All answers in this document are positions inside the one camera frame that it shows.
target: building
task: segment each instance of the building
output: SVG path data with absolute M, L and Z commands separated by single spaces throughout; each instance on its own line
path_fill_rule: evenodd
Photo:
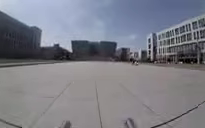
M 73 40 L 72 41 L 72 52 L 75 58 L 89 56 L 90 46 L 87 40 Z
M 41 30 L 0 11 L 0 58 L 32 58 L 40 49 Z
M 100 54 L 104 57 L 114 57 L 117 48 L 116 42 L 101 41 L 100 42 Z
M 118 48 L 115 53 L 116 59 L 119 61 L 129 61 L 130 48 Z
M 147 53 L 148 60 L 155 61 L 156 60 L 156 50 L 157 48 L 157 36 L 156 33 L 151 33 L 147 36 Z
M 205 63 L 205 14 L 157 33 L 157 59 Z
M 61 59 L 71 59 L 70 52 L 62 47 L 59 44 L 54 44 L 54 46 L 45 46 L 40 48 L 40 57 L 41 59 L 48 60 L 61 60 Z
M 87 40 L 73 40 L 72 51 L 75 58 L 90 56 L 114 57 L 117 43 L 110 41 L 90 42 Z
M 139 50 L 139 61 L 146 62 L 147 61 L 147 50 Z

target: ground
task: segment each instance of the ground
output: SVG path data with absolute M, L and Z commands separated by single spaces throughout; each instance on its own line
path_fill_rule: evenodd
M 205 71 L 116 62 L 0 68 L 0 119 L 24 128 L 150 128 L 205 101 Z M 11 127 L 0 121 L 1 127 Z M 205 127 L 205 103 L 161 128 Z

